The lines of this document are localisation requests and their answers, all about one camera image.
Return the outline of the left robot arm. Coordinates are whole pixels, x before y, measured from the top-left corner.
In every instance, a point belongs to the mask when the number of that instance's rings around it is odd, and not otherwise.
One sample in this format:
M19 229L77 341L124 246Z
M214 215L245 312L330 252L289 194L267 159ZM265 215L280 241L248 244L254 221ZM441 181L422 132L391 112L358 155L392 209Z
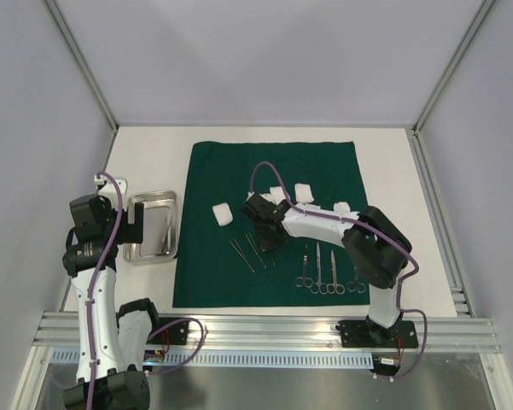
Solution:
M142 242L143 206L134 208L132 223L105 196L82 196L69 207L74 226L62 263L78 305L79 364L75 385L63 391L64 406L147 409L144 348L160 336L162 323L148 298L114 305L118 247Z

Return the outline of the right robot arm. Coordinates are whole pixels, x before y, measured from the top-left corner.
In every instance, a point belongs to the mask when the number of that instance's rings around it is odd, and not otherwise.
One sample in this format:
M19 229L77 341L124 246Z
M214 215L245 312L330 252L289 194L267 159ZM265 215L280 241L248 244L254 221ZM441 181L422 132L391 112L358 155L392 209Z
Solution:
M242 205L264 252L280 249L291 238L307 238L346 250L354 270L369 285L370 310L365 335L376 345L389 345L402 322L398 276L411 256L410 241L376 207L362 212L335 212L310 204L275 204L259 194Z

